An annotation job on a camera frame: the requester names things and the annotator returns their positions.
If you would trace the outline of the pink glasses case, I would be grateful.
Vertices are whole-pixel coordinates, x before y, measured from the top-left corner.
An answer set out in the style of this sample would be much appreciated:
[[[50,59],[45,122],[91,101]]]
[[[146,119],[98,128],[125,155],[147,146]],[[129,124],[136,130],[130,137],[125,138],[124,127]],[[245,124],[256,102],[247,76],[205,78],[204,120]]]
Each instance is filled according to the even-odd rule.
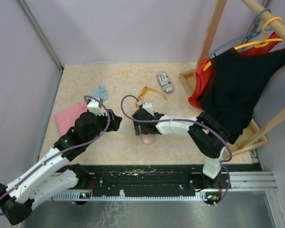
[[[154,135],[152,134],[143,134],[142,135],[142,142],[146,145],[150,145],[154,142]]]

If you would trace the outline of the newspaper print glasses case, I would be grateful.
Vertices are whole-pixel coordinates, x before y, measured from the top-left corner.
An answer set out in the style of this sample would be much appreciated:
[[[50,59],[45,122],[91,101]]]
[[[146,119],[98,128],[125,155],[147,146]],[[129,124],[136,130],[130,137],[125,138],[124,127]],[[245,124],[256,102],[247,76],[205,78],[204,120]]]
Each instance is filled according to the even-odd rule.
[[[163,71],[159,72],[156,75],[156,79],[161,85],[164,92],[171,93],[173,91],[173,85],[171,83],[171,80],[165,72]]]

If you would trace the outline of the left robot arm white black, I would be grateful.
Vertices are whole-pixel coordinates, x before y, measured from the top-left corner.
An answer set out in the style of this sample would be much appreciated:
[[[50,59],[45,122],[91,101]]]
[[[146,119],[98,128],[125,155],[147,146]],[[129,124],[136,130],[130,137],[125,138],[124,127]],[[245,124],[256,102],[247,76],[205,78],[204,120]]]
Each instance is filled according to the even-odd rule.
[[[118,131],[121,121],[111,109],[82,113],[39,162],[9,184],[0,183],[0,209],[10,224],[23,222],[37,206],[64,190],[86,187],[88,171],[71,161],[103,133]]]

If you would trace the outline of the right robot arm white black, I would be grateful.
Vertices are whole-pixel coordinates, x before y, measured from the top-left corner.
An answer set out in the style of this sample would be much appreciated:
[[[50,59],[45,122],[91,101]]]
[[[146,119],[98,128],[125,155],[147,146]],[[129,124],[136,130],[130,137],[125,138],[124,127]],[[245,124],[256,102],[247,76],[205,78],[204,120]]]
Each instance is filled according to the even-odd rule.
[[[140,107],[132,115],[135,134],[175,134],[190,137],[204,155],[203,184],[214,188],[219,183],[223,150],[229,132],[210,114],[202,112],[192,118],[175,118],[161,113],[151,114]]]

